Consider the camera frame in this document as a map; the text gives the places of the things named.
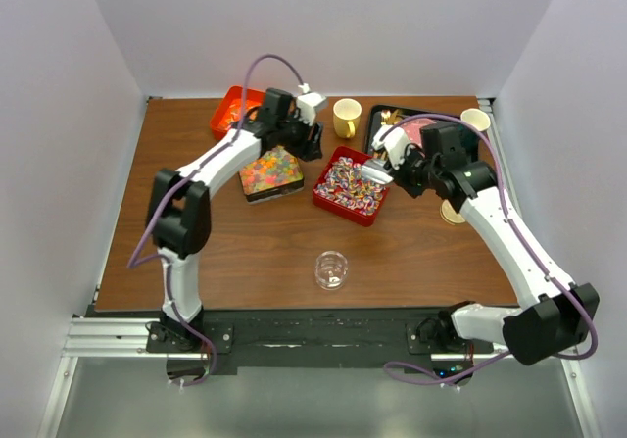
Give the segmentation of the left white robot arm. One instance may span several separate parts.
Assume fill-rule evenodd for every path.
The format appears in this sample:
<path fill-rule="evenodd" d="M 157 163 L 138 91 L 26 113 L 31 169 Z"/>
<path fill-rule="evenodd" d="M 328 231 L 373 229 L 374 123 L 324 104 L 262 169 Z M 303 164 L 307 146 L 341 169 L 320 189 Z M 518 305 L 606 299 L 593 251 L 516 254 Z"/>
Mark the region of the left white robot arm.
<path fill-rule="evenodd" d="M 276 147 L 306 162 L 321 158 L 323 126 L 316 117 L 327 104 L 307 85 L 298 96 L 270 88 L 261 105 L 244 110 L 204 155 L 179 170 L 157 173 L 146 231 L 162 265 L 164 301 L 150 330 L 153 340 L 181 352 L 208 345 L 198 284 L 200 254 L 212 231 L 212 199 L 229 179 Z"/>

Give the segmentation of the gold tin of gummies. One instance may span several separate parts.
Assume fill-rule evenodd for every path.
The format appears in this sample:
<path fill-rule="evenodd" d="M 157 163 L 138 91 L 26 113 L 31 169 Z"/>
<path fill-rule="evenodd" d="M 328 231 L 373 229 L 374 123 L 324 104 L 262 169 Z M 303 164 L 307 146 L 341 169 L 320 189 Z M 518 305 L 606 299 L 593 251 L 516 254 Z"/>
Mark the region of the gold tin of gummies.
<path fill-rule="evenodd" d="M 298 159 L 281 146 L 245 166 L 238 176 L 249 204 L 298 192 L 305 183 Z"/>

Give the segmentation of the red tray of lollipops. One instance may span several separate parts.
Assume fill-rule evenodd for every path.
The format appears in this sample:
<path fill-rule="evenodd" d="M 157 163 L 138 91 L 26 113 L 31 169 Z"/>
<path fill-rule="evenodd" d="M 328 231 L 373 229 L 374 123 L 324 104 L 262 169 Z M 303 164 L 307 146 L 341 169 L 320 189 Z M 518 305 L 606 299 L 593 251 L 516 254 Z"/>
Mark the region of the red tray of lollipops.
<path fill-rule="evenodd" d="M 339 146 L 313 186 L 313 204 L 363 227 L 374 224 L 389 189 L 362 179 L 367 154 Z"/>

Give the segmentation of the silver metal scoop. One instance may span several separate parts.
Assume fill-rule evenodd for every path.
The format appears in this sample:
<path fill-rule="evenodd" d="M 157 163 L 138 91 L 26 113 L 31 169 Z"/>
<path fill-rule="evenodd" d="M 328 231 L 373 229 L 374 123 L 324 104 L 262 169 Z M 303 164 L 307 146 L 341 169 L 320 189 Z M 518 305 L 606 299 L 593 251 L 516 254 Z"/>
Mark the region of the silver metal scoop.
<path fill-rule="evenodd" d="M 361 180 L 388 186 L 393 183 L 394 177 L 385 168 L 385 162 L 378 158 L 371 158 L 361 166 Z"/>

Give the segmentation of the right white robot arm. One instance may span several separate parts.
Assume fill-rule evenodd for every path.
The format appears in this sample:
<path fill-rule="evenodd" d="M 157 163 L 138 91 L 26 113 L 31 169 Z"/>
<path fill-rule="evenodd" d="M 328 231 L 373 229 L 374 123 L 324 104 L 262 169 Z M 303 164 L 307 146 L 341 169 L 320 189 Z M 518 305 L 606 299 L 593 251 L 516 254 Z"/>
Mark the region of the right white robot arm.
<path fill-rule="evenodd" d="M 420 144 L 396 124 L 378 131 L 373 146 L 386 152 L 384 168 L 399 187 L 412 197 L 434 191 L 479 234 L 517 300 L 515 308 L 465 302 L 451 309 L 436 329 L 439 346 L 456 353 L 470 340 L 497 343 L 524 365 L 590 358 L 599 347 L 597 290 L 576 283 L 542 247 L 512 204 L 500 166 L 467 159 L 459 138 L 465 123 L 429 119 Z"/>

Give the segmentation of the orange tray of candies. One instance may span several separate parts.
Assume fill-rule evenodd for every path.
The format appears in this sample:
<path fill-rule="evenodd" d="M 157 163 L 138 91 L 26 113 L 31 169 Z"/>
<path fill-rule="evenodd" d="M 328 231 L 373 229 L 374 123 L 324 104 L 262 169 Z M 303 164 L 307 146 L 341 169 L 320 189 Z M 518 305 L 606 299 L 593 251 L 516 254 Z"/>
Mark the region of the orange tray of candies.
<path fill-rule="evenodd" d="M 210 130 L 216 140 L 221 140 L 230 130 L 234 122 L 238 122 L 241 116 L 241 99 L 243 89 L 239 85 L 229 88 L 224 95 L 212 118 L 210 119 Z M 246 104 L 244 111 L 260 106 L 265 94 L 261 90 L 248 89 L 246 92 Z"/>

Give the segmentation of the clear plastic jar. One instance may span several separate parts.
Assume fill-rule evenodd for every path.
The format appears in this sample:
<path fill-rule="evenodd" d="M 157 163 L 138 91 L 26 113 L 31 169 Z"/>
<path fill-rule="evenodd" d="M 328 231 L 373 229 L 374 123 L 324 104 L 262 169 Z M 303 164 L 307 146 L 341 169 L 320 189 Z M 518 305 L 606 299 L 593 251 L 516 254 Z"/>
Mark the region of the clear plastic jar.
<path fill-rule="evenodd" d="M 324 290 L 341 288 L 348 277 L 349 264 L 347 258 L 337 251 L 321 253 L 314 265 L 316 284 Z"/>

